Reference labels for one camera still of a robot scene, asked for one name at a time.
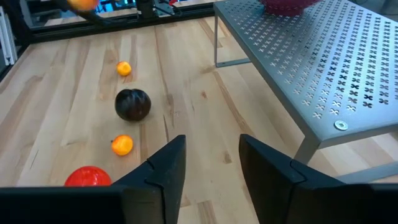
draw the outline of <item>small orange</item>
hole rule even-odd
[[[128,76],[131,73],[131,66],[128,62],[119,62],[116,66],[116,70],[121,76]]]
[[[112,150],[119,156],[125,156],[132,150],[133,141],[128,135],[120,135],[112,142]]]
[[[100,0],[68,0],[68,2],[76,10],[89,11],[94,10]]]

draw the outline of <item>black ball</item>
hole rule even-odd
[[[126,121],[140,121],[150,111],[152,103],[142,90],[122,90],[116,96],[114,108],[120,118]]]

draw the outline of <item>ball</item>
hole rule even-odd
[[[122,90],[115,99],[114,107],[120,118],[126,121],[140,121],[150,111],[152,103],[142,90]]]
[[[72,8],[77,11],[90,11],[100,3],[100,0],[68,0]]]
[[[116,65],[116,70],[121,76],[128,76],[131,73],[131,66],[128,62],[119,62]]]
[[[110,176],[95,166],[84,166],[75,170],[65,181],[67,187],[109,186]]]
[[[120,135],[112,142],[112,150],[119,156],[125,156],[131,152],[134,142],[128,135]]]

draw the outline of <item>wooden floor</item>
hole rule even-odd
[[[303,134],[251,64],[216,69],[213,18],[31,45],[0,83],[0,186],[63,185],[84,165],[117,180],[178,134],[187,135],[179,223],[257,223],[238,140],[248,133],[293,156]],[[245,55],[220,26],[220,60]],[[133,74],[115,72],[127,60]],[[127,123],[114,97],[139,88],[150,115]],[[129,134],[132,153],[111,140]],[[398,134],[322,149],[310,166],[347,174],[398,160]],[[391,177],[383,182],[397,182]]]

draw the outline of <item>red object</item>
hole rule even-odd
[[[102,169],[85,166],[75,170],[65,182],[67,187],[109,186],[111,178]]]
[[[169,1],[169,5],[171,6],[172,4],[174,4],[174,3],[176,3],[177,2],[177,0],[170,0]]]
[[[266,12],[278,16],[297,16],[320,0],[259,0],[266,6]]]

